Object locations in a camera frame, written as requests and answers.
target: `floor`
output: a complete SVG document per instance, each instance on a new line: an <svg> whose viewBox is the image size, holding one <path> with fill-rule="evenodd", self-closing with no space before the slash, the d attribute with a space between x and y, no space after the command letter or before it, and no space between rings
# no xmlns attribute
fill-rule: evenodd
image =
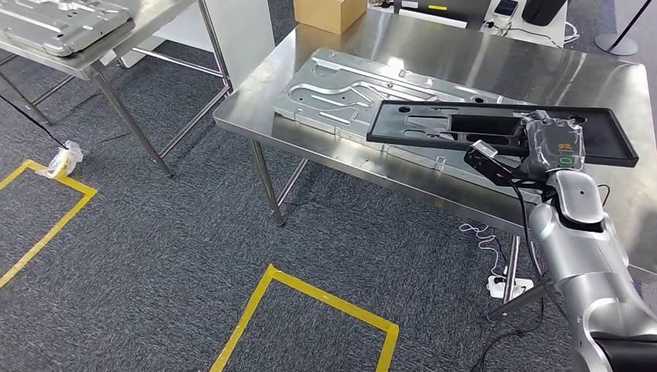
<svg viewBox="0 0 657 372"><path fill-rule="evenodd" d="M623 24L620 7L610 15L587 3L598 9L581 0L570 16L580 32L609 27L599 14ZM271 0L270 11L278 41L294 27L291 0ZM175 43L158 51L212 65ZM24 60L2 72L29 97L62 78ZM220 89L151 58L107 78L158 148ZM247 142L209 117L169 155L176 176L166 179L93 84L72 81L41 108L55 136L87 151L74 178L98 193L0 289L0 370L207 370L269 264L398 324L391 370L467 371L489 339L538 321L540 304L484 320L499 304L484 287L494 255L459 231L475 222L310 164L280 229L265 213ZM0 113L0 178L25 159L47 164L53 142L7 105ZM265 156L280 189L300 159L272 148ZM0 274L79 198L30 172L1 190ZM495 233L509 247L511 237ZM520 276L532 276L524 254ZM569 370L568 339L546 302L541 328L500 342L487 369ZM272 283L225 370L372 370L383 341L365 322Z"/></svg>
<svg viewBox="0 0 657 372"><path fill-rule="evenodd" d="M618 32L621 32L629 24L644 4L645 1L643 0L625 0L622 2L617 0L615 10ZM654 5L649 6L628 33L628 37L639 46L638 52L634 56L622 57L623 60L645 65L648 71L648 89L653 99L657 95L657 60L655 59L657 46L654 43L655 31L657 31L656 19L657 8ZM652 118L655 123L655 131L657 131L657 105L655 104L652 105ZM642 294L650 309L657 313L657 283L643 284Z"/></svg>

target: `table leg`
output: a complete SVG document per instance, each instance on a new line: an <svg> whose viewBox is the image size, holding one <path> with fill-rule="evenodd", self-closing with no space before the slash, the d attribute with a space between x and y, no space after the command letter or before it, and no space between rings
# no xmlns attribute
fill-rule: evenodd
<svg viewBox="0 0 657 372"><path fill-rule="evenodd" d="M552 279L546 279L545 285L548 286L552 285ZM495 322L502 316L515 312L518 309L523 308L526 305L529 305L534 301L539 300L542 297L545 297L546 295L547 292L545 292L545 287L543 287L542 285L536 285L529 291L526 291L525 293L517 296L516 298L500 306L499 308L496 308L492 312L489 312L488 314L486 314L486 317L489 321Z"/></svg>
<svg viewBox="0 0 657 372"><path fill-rule="evenodd" d="M197 64L193 64L192 62L187 62L186 60L181 60L181 59L176 58L176 57L167 56L166 54L156 53L156 52L153 52L152 50L146 50L146 49L138 48L137 46L135 46L132 49L132 51L137 52L137 53L141 53L145 56L157 58L158 60L165 60L166 62L171 62L172 64L177 64L178 66L182 66L182 67L190 68L192 70L200 71L204 74L214 75L217 78L223 78L224 77L224 75L222 75L221 72L214 71L211 68L199 66Z"/></svg>
<svg viewBox="0 0 657 372"><path fill-rule="evenodd" d="M22 104L25 106L27 111L32 114L30 116L36 116L39 119L39 122L42 124L50 125L50 120L48 120L48 118L38 108L36 108L36 106L33 105L25 95L21 93L19 89L2 72L0 72L0 81L4 82L7 88L9 88L9 91L22 101Z"/></svg>
<svg viewBox="0 0 657 372"><path fill-rule="evenodd" d="M43 93L39 97L37 97L34 102L32 102L34 105L38 105L39 103L43 102L46 100L46 98L50 97L53 95L54 92L59 91L64 85L68 84L69 81L75 79L75 76L71 75L66 78L64 78L62 81L57 83L54 87L48 89L47 92Z"/></svg>
<svg viewBox="0 0 657 372"><path fill-rule="evenodd" d="M265 164L265 158L263 156L263 148L260 147L260 143L254 139L250 139L249 143L251 144L251 150L253 150L253 159L256 161L258 175L263 182L263 189L265 191L265 197L267 197L267 202L269 202L269 208L273 216L273 223L275 223L276 226L282 226L285 221L283 220L283 216L280 215L280 209L276 202L276 193L273 191L273 186L271 185L271 178L269 177L269 171L267 170L267 164Z"/></svg>
<svg viewBox="0 0 657 372"><path fill-rule="evenodd" d="M219 46L219 40L217 40L217 32L215 31L215 25L212 24L212 19L210 18L210 12L208 11L208 4L206 0L198 0L198 7L201 10L201 16L203 17L205 28L208 30L208 36L210 36L212 50L214 51L215 55L215 62L217 63L219 72L222 74L222 81L224 86L229 87L230 92L232 93L232 82L230 81L230 77L228 75L228 69L225 66L222 48Z"/></svg>
<svg viewBox="0 0 657 372"><path fill-rule="evenodd" d="M160 151L160 156L165 157L200 121L203 119L205 114L208 113L215 105L217 102L222 100L225 96L226 93L228 92L228 88L223 88L222 91L220 91L213 99L208 102L205 107L196 114L194 118L190 122L187 123L187 125L181 129L180 132Z"/></svg>
<svg viewBox="0 0 657 372"><path fill-rule="evenodd" d="M515 272L518 266L518 252L520 251L520 236L514 236L513 244L511 244L511 253L509 254L509 270L507 272L507 282L504 285L504 300L506 304L513 297L513 289L515 287Z"/></svg>
<svg viewBox="0 0 657 372"><path fill-rule="evenodd" d="M303 159L297 165L297 169L294 170L294 173L292 173L292 177L290 177L289 180L287 180L287 183L285 184L285 187L283 187L283 191L280 192L278 195L278 200L277 204L280 207L284 202L285 198L290 194L290 191L292 191L292 187L294 186L294 183L297 182L299 179L299 176L301 175L301 172L306 168L306 164L308 164L308 159Z"/></svg>
<svg viewBox="0 0 657 372"><path fill-rule="evenodd" d="M3 64L6 64L6 63L9 62L10 60L13 60L14 58L16 58L16 55L15 55L15 54L10 54L10 55L8 55L7 57L2 58L2 59L0 60L0 66L2 66Z"/></svg>
<svg viewBox="0 0 657 372"><path fill-rule="evenodd" d="M164 160L162 160L160 155L157 154L157 152L153 148L153 145L150 144L150 141L143 134L141 128L139 128L139 126L137 125L135 119L132 117L132 115L130 115L130 112L128 112L128 110L119 101L119 98L116 97L114 90L109 85L107 80L105 80L102 74L96 74L94 76L94 81L96 81L96 83L100 87L105 97L107 97L107 99L112 104L112 106L114 106L114 109L123 118L123 121L126 122L130 130L132 130L132 133L141 142L142 146L144 147L144 149L146 149L146 152L149 154L150 158L153 159L153 161L160 167L160 169L164 172L165 175L167 175L168 177L172 176L169 167L164 163Z"/></svg>

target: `smartphone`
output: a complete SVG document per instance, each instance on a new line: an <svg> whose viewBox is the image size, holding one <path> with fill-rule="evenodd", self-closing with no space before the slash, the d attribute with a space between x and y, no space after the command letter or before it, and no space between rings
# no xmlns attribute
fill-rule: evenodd
<svg viewBox="0 0 657 372"><path fill-rule="evenodd" d="M518 2L514 0L500 0L500 3L497 4L494 13L500 16L511 17L517 7Z"/></svg>

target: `black cable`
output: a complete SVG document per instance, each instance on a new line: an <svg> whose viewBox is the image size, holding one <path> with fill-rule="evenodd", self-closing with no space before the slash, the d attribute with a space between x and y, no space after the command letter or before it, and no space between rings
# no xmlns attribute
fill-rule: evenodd
<svg viewBox="0 0 657 372"><path fill-rule="evenodd" d="M545 301L543 298L541 298L541 315L538 318L538 323L531 328L527 330L522 330L522 329L516 329L513 332L505 333L503 335L500 335L498 337L495 337L493 341L491 341L488 346L486 346L486 349L484 349L483 354L481 355L481 358L478 359L478 361L475 363L475 365L470 369L470 372L476 372L476 368L478 366L481 366L480 370L483 372L485 366L486 366L486 355L488 355L488 352L495 346L495 344L499 343L502 339L507 339L509 337L523 337L528 335L531 332L534 332L538 328L541 327L541 324L543 323L543 317L545 316Z"/></svg>
<svg viewBox="0 0 657 372"><path fill-rule="evenodd" d="M113 140L118 140L119 138L123 138L123 137L129 136L129 135L130 135L130 133L123 133L123 134L119 134L118 136L113 136L113 137L110 137L110 138L101 139L97 143L106 143L106 142L110 142L110 141L113 141Z"/></svg>
<svg viewBox="0 0 657 372"><path fill-rule="evenodd" d="M609 187L608 184L599 184L597 185L599 188L607 188L607 195L604 197L604 200L602 201L602 206L604 207L605 204L607 204L607 199L609 198L609 195L611 195L611 188Z"/></svg>
<svg viewBox="0 0 657 372"><path fill-rule="evenodd" d="M529 228L527 227L527 209L525 208L525 199L522 198L522 194L520 193L520 190L518 190L518 186L516 186L513 182L510 182L510 184L511 187L514 189L516 195L518 196L518 200L520 201L520 209L522 210L522 228L525 230L525 239L527 240L527 250L529 251L531 264L532 266L534 266L534 270L538 275L538 279L541 281L541 285L543 286L543 289L545 289L545 292L547 292L547 294L550 296L550 299L552 300L552 302L554 302L556 308L559 310L563 318L567 320L568 315L566 315L566 312L564 312L561 306L559 306L559 303L556 301L556 298L552 294L552 291L550 291L550 288L548 287L545 280L543 279L541 270L538 268L536 255L534 255L534 252L531 250L531 240L529 239Z"/></svg>
<svg viewBox="0 0 657 372"><path fill-rule="evenodd" d="M500 240L495 236L495 243L497 243L497 248L500 249L500 253L502 253L502 257L504 258L504 263L509 264L509 259L507 258L507 255L504 254L504 250L502 249L502 244L500 243Z"/></svg>
<svg viewBox="0 0 657 372"><path fill-rule="evenodd" d="M283 203L281 203L281 204L289 205L290 207L295 207L296 208L296 207L302 207L302 206L304 206L308 203L312 203L314 201L315 201L315 198L312 198L312 199L307 200L307 201L302 201L301 203L290 203L290 202L287 202L287 201L283 201Z"/></svg>
<svg viewBox="0 0 657 372"><path fill-rule="evenodd" d="M388 0L383 0L379 5L375 5L375 7L383 8L383 9L388 9L392 6L392 2L389 2Z"/></svg>
<svg viewBox="0 0 657 372"><path fill-rule="evenodd" d="M68 150L68 147L66 147L61 141L59 141L57 138L55 138L55 136L53 136L53 134L50 133L50 131L45 126L43 126L40 122L37 122L35 119L32 119L32 116L27 115L23 110L21 110L18 106L14 105L11 101L9 101L3 95L0 95L0 98L2 98L2 101L5 101L5 102L9 103L10 106L12 106L16 111L20 112L20 114L25 116L30 122L33 122L34 124L36 124L36 126L38 126L39 128L43 129L46 133L48 133L48 136L50 136L50 138L55 140L55 142L57 142L58 145L62 146L64 149Z"/></svg>
<svg viewBox="0 0 657 372"><path fill-rule="evenodd" d="M508 34L509 34L509 31L522 31L523 33L528 33L528 34L530 34L530 35L540 36L540 37L545 37L546 39L550 40L550 43L554 44L555 47L557 47L557 48L562 48L562 46L560 46L559 44L555 43L555 41L552 39L552 37L547 36L547 35L543 35L542 33L533 33L532 31L527 31L526 29L510 28L510 29L507 29L507 32L506 32L503 36L508 35Z"/></svg>

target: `aluminum plate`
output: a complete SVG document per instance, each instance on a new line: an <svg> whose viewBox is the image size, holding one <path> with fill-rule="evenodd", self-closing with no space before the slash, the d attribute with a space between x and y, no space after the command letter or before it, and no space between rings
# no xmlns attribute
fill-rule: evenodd
<svg viewBox="0 0 657 372"><path fill-rule="evenodd" d="M463 152L367 142L367 130L384 99L526 104L322 48L316 50L292 77L274 100L273 108L276 113L307 126L515 196L512 190L494 185L466 164ZM507 158L505 162L518 165L516 158ZM533 191L523 191L523 194L528 202L540 200Z"/></svg>
<svg viewBox="0 0 657 372"><path fill-rule="evenodd" d="M0 33L7 39L65 57L92 45L131 18L102 0L0 0Z"/></svg>

